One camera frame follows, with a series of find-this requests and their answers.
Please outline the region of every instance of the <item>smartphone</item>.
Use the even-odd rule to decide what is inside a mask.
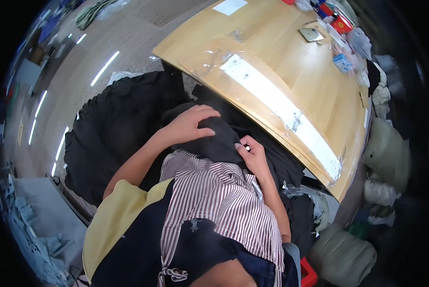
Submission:
[[[316,28],[302,28],[298,31],[307,42],[320,41],[324,39]]]

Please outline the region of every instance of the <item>wooden table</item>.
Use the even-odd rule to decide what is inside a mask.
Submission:
[[[299,34],[315,12],[247,0],[228,16],[213,9],[222,2],[178,27],[153,54],[180,89],[183,71],[221,95],[341,201],[364,147],[368,89],[333,64],[330,42],[307,43]]]

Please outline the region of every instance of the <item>table leg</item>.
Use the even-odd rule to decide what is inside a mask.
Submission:
[[[169,63],[162,61],[163,69],[165,74],[170,81],[170,84],[181,94],[184,95],[184,83],[183,83],[183,74],[180,70],[170,65]]]

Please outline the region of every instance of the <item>hand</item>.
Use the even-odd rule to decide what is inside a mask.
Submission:
[[[215,135],[214,130],[210,128],[198,128],[198,123],[206,118],[220,117],[218,111],[210,106],[197,105],[177,116],[166,127],[162,128],[162,137],[168,143],[168,146],[193,141],[206,136]]]
[[[264,147],[249,135],[240,139],[240,142],[241,144],[235,144],[235,150],[245,161],[246,167],[256,175],[259,183],[263,184],[265,181],[273,180],[265,158]],[[250,152],[243,145],[248,145]]]

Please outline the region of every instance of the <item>fluorescent light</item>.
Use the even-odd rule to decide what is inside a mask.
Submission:
[[[100,72],[98,72],[98,74],[95,76],[95,78],[93,79],[92,83],[90,84],[90,86],[93,87],[93,85],[97,82],[98,78],[101,76],[101,74],[106,70],[106,68],[109,66],[109,64],[115,59],[115,57],[117,57],[117,55],[119,54],[119,51],[115,52],[114,55],[111,57],[111,59],[109,59],[106,62],[106,65],[104,65],[104,67],[102,67],[102,69],[100,70]]]
[[[55,174],[55,168],[56,167],[57,167],[57,163],[53,163],[52,176]]]
[[[62,146],[63,146],[63,143],[65,142],[65,134],[68,132],[68,130],[69,128],[66,127],[65,132],[63,133],[63,136],[62,136],[62,140],[60,141],[60,145],[58,146],[57,155],[55,157],[56,161],[58,160],[58,157],[60,156],[60,152],[62,151]]]
[[[41,100],[40,100],[40,102],[39,102],[38,109],[36,110],[36,114],[34,115],[34,118],[36,118],[36,117],[38,116],[39,109],[41,108],[42,102],[43,102],[43,101],[44,101],[44,99],[45,99],[45,95],[47,95],[47,90],[45,90],[44,95],[42,95],[42,98],[41,98]]]
[[[29,145],[31,144],[31,139],[33,138],[33,132],[34,132],[34,126],[35,125],[36,125],[36,119],[34,119],[33,127],[31,128],[31,133],[29,134],[29,141],[28,141]]]
[[[87,36],[87,34],[82,35],[82,36],[79,38],[79,40],[77,40],[77,43],[76,43],[76,44],[79,44],[79,43],[80,43],[80,41],[82,41],[82,39],[83,39],[83,38],[85,38],[85,36]]]

